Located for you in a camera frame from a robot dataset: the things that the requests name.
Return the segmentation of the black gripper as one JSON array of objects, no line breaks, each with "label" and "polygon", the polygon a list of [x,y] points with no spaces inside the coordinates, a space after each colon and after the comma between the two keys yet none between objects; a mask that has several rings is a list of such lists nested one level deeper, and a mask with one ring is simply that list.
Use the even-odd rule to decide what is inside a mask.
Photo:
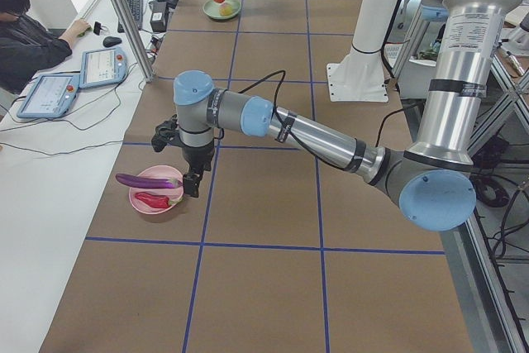
[{"label": "black gripper", "polygon": [[182,179],[183,193],[191,198],[198,198],[203,173],[212,170],[213,140],[206,145],[190,146],[182,141],[180,132],[177,119],[164,121],[155,128],[151,146],[156,153],[160,153],[168,145],[182,150],[183,158],[189,166]]}]

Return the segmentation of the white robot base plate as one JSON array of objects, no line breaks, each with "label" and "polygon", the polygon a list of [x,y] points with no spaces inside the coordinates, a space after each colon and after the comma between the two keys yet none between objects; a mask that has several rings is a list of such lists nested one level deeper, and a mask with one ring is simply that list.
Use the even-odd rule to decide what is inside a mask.
[{"label": "white robot base plate", "polygon": [[388,101],[379,51],[365,54],[352,48],[340,63],[326,65],[326,76],[332,102]]}]

